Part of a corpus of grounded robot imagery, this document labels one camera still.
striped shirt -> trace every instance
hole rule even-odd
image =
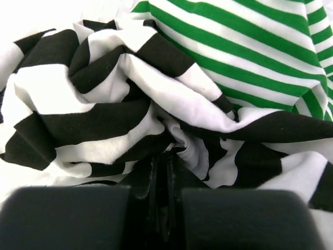
[[[148,0],[152,18],[239,107],[333,120],[333,38],[321,0]]]

black plastic object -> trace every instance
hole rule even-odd
[[[154,162],[137,162],[115,186],[19,190],[0,214],[0,249],[153,248],[158,243]]]
[[[156,229],[157,160],[138,162],[133,171],[116,186],[130,186],[123,249],[155,249],[159,244]]]
[[[20,189],[0,215],[1,250],[120,249],[126,187]]]
[[[162,155],[159,167],[162,166],[166,168],[168,180],[170,249],[185,249],[182,190],[184,188],[208,189],[209,187],[188,170],[182,160],[174,154]]]
[[[304,202],[285,191],[183,190],[186,249],[323,250]]]

